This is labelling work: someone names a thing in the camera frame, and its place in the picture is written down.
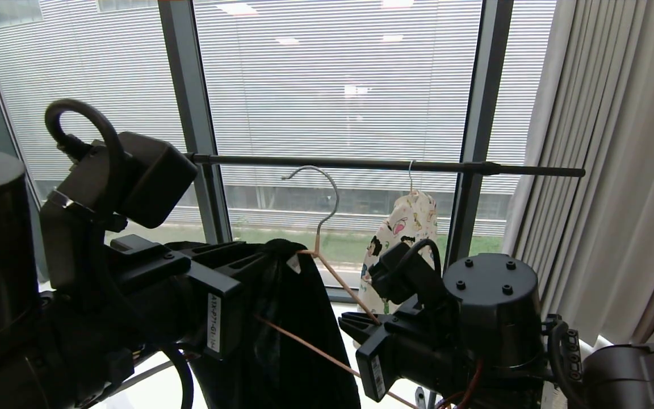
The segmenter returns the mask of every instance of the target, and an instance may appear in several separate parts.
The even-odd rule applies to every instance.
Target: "clothes rail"
[[[190,160],[198,165],[252,165],[252,166],[304,166],[319,168],[413,170],[421,172],[470,173],[492,176],[493,174],[534,174],[535,176],[563,176],[581,178],[584,169],[542,168],[541,166],[499,165],[490,161],[449,163],[439,161],[389,161],[361,160],[360,158],[324,158],[296,156],[229,156],[200,155],[190,153]]]

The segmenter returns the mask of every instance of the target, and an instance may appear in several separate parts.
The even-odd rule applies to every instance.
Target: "metal hook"
[[[316,170],[317,172],[324,174],[325,178],[327,178],[329,183],[332,184],[332,189],[334,189],[334,196],[335,196],[334,209],[332,209],[332,212],[330,212],[330,214],[327,215],[327,217],[325,217],[324,219],[322,219],[317,225],[317,239],[315,242],[315,251],[316,253],[319,253],[320,231],[322,231],[322,225],[325,223],[325,221],[329,220],[332,216],[334,216],[335,213],[337,213],[337,207],[339,206],[339,191],[337,190],[337,184],[334,183],[334,179],[332,179],[332,176],[327,174],[327,172],[325,172],[324,170],[317,168],[317,166],[312,166],[312,165],[300,166],[299,168],[296,169],[296,171],[293,171],[291,174],[289,174],[289,176],[282,176],[282,181],[287,181],[288,179],[292,179],[296,174],[298,174],[300,171],[305,169]]]
[[[415,160],[411,160],[410,165],[408,165],[408,178],[410,178],[410,192],[408,193],[413,193],[413,173],[411,172],[413,169],[413,162],[415,162]]]

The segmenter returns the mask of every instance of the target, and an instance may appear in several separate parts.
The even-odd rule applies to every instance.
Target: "grass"
[[[130,223],[125,231],[108,233],[107,240],[124,235],[139,235],[150,241],[169,243],[170,241],[205,241],[203,229],[193,225],[165,224],[153,230]],[[250,243],[265,243],[270,239],[281,238],[302,243],[307,248],[315,245],[315,233],[312,231],[282,231],[266,230],[261,228],[233,227],[234,239],[249,241]],[[323,231],[321,251],[324,256],[333,262],[363,262],[365,251],[373,235],[366,233],[348,233],[343,231]],[[471,240],[470,254],[500,253],[501,237],[474,236]],[[438,248],[441,249],[441,258],[446,251],[447,237],[438,238]]]

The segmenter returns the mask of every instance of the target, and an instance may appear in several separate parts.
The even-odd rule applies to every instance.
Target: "hanging garment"
[[[223,360],[204,356],[190,362],[209,409],[360,408],[352,374],[254,318],[260,316],[350,365],[314,259],[296,254],[305,246],[284,239],[241,243],[224,257],[209,249],[228,244],[167,245],[211,269],[263,256],[259,274],[250,284],[254,292],[241,323],[238,349]]]
[[[413,191],[395,201],[395,208],[389,217],[380,223],[380,227],[368,244],[360,274],[360,291],[358,296],[374,314],[392,314],[399,307],[385,301],[370,285],[368,269],[378,261],[381,254],[395,244],[407,243],[411,247],[416,241],[438,238],[438,214],[433,197],[422,191]],[[433,266],[433,253],[426,247],[418,252],[428,264]]]

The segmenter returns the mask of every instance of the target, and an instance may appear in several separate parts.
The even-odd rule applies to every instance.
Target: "curtain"
[[[560,2],[504,251],[537,270],[543,313],[588,344],[654,333],[654,2]]]

